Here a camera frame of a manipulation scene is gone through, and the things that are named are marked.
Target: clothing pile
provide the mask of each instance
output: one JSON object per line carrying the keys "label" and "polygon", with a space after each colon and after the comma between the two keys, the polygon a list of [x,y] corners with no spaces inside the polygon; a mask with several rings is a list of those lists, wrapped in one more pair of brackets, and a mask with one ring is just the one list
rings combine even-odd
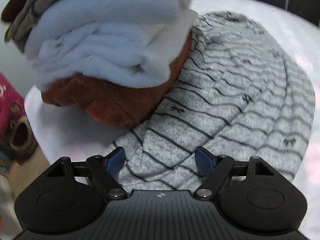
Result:
{"label": "clothing pile", "polygon": [[1,18],[10,22],[5,40],[33,61],[44,102],[133,128],[187,58],[190,1],[10,0]]}
{"label": "clothing pile", "polygon": [[44,102],[131,129],[101,153],[124,147],[127,191],[195,190],[197,146],[258,155],[293,180],[315,94],[260,24],[231,12],[195,21],[190,0],[53,1],[26,0],[14,19],[5,9],[6,40],[34,61]]}

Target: pink object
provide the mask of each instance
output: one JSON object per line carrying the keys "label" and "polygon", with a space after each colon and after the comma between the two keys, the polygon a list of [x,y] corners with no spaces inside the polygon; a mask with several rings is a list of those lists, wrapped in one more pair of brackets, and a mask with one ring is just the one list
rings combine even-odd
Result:
{"label": "pink object", "polygon": [[8,125],[13,126],[25,114],[24,98],[0,73],[0,138],[3,138]]}

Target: white surface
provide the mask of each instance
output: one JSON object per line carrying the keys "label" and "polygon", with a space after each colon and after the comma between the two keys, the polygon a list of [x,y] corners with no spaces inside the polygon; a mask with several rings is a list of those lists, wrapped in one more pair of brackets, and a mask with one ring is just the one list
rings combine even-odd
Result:
{"label": "white surface", "polygon": [[[0,13],[9,0],[0,0]],[[4,44],[4,33],[7,25],[0,23],[0,72],[9,82],[25,96],[36,82],[36,72],[31,63],[19,53],[13,43]]]}
{"label": "white surface", "polygon": [[[320,31],[297,16],[253,0],[193,0],[191,8],[199,13],[234,11],[262,23],[312,80],[316,110],[311,141],[294,184],[308,200],[308,212],[300,230],[309,239],[319,240]],[[36,88],[32,88],[27,96],[26,111],[39,145],[51,163],[65,155],[72,161],[83,161],[125,133],[98,124],[75,108],[44,105]]]}
{"label": "white surface", "polygon": [[[179,55],[196,17],[195,11],[181,9],[175,22],[165,28],[140,25],[141,33],[149,32],[151,43],[138,46],[142,35],[138,35],[137,25],[128,23],[92,22],[57,39],[48,39],[35,61],[37,87],[47,91],[54,81],[76,73],[125,87],[159,86],[170,78],[169,65]],[[135,44],[126,41],[117,45],[116,40],[119,43],[120,38],[126,37],[126,31],[131,34],[127,35],[129,41]],[[138,40],[134,40],[132,32],[138,35]]]}

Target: gray knit fabric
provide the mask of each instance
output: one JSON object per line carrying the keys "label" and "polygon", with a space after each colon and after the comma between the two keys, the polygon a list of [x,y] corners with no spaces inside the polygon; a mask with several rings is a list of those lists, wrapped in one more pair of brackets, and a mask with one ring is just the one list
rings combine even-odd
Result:
{"label": "gray knit fabric", "polygon": [[150,120],[124,147],[118,181],[131,189],[194,191],[197,146],[246,161],[258,155],[292,181],[308,146],[315,94],[307,75],[260,25],[218,12],[192,28],[193,50]]}

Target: folded white towel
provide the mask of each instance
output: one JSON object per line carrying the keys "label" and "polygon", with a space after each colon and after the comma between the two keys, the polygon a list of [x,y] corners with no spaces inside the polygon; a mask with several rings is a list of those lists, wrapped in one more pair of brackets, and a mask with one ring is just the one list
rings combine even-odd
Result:
{"label": "folded white towel", "polygon": [[190,0],[59,0],[33,27],[25,55],[35,59],[44,41],[89,22],[173,23]]}
{"label": "folded white towel", "polygon": [[[179,55],[196,16],[195,11],[181,10],[176,22],[167,25],[146,47],[130,46],[130,42],[121,45],[119,41],[111,44],[110,41],[117,40],[116,36],[108,41],[104,34],[99,35],[99,31],[104,33],[103,26],[108,25],[99,23],[50,39],[43,44],[35,61],[37,86],[44,91],[55,80],[75,73],[134,88],[160,85],[169,79],[169,64]],[[132,28],[143,32],[141,25]],[[145,30],[152,33],[150,27]]]}

